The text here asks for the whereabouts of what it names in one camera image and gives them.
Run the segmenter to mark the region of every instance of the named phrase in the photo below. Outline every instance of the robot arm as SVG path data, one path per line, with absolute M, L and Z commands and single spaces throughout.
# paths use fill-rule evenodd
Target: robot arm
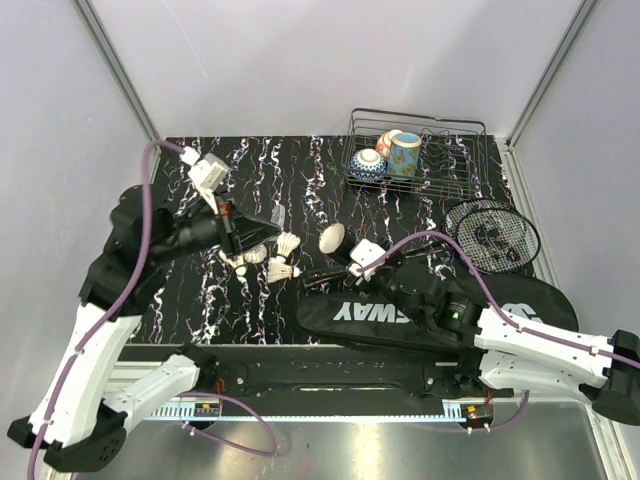
M 91 264 L 80 291 L 76 323 L 54 381 L 36 410 L 12 422 L 8 436 L 31 448 L 58 379 L 65 374 L 41 448 L 44 461 L 59 472 L 91 472 L 107 465 L 126 436 L 140 421 L 171 398 L 188 390 L 215 387 L 216 358 L 194 345 L 180 347 L 160 367 L 126 389 L 105 394 L 118 357 L 142 315 L 163 285 L 167 262 L 201 250 L 219 247 L 228 256 L 276 236 L 280 227 L 239 211 L 233 199 L 216 189 L 228 167 L 212 154 L 187 149 L 182 160 L 200 199 L 181 215 L 166 206 L 162 189 L 152 185 L 152 233 L 147 263 L 135 289 L 118 316 L 107 321 L 77 355 L 76 345 L 114 304 L 135 267 L 141 237 L 141 189 L 133 187 L 111 212 L 113 230 L 103 253 Z
M 366 239 L 356 241 L 340 224 L 328 227 L 320 238 L 320 250 L 349 271 L 345 283 L 351 289 L 383 296 L 443 346 L 475 352 L 465 365 L 465 375 L 474 381 L 492 389 L 568 395 L 612 420 L 640 425 L 640 371 L 606 355 L 637 361 L 636 335 L 585 335 L 502 311 L 517 323 L 514 328 L 487 308 L 485 298 L 443 290 L 439 281 L 425 275 L 424 266 L 406 262 L 399 253 L 370 267 L 388 248 Z

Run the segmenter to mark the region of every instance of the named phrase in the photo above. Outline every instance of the blue and white ceramic jar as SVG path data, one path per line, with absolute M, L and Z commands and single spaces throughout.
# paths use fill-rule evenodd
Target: blue and white ceramic jar
M 364 150 L 356 152 L 353 157 L 351 157 L 349 168 L 362 170 L 361 172 L 351 172 L 356 180 L 361 182 L 379 182 L 382 180 L 382 177 L 376 175 L 376 173 L 386 173 L 387 162 L 382 158 L 382 155 L 373 148 L 365 148 Z
M 420 162 L 420 137 L 413 133 L 398 133 L 391 139 L 389 152 L 389 173 L 398 182 L 406 182 L 413 177 Z

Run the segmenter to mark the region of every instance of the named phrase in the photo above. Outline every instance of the white wall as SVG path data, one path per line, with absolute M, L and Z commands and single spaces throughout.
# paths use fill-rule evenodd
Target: white wall
M 17 479 L 28 453 L 4 432 L 53 378 L 145 139 L 71 2 L 1 2 L 0 26 L 0 477 Z
M 164 135 L 344 133 L 355 107 L 506 135 L 579 0 L 93 0 Z
M 561 287 L 605 335 L 640 334 L 638 25 L 637 0 L 602 2 L 516 146 Z

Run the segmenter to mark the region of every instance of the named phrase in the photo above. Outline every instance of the white ruler strip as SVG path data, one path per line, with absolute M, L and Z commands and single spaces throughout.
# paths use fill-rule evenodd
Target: white ruler strip
M 212 413 L 196 412 L 198 405 L 209 405 Z M 264 416 L 267 422 L 304 422 L 304 423 L 447 423 L 464 422 L 460 403 L 442 401 L 443 415 L 316 415 L 316 416 Z M 218 415 L 217 399 L 178 400 L 165 403 L 145 420 L 176 422 L 256 422 L 252 416 Z

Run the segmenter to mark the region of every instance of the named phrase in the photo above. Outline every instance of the metal wire basket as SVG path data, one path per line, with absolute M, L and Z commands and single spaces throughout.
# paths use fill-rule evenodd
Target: metal wire basket
M 416 175 L 376 174 L 375 182 L 356 178 L 366 178 L 367 172 L 352 168 L 351 157 L 358 150 L 376 148 L 380 135 L 393 129 L 422 139 Z M 486 127 L 479 121 L 356 108 L 345 143 L 342 166 L 347 185 L 464 200 L 477 197 L 488 181 Z

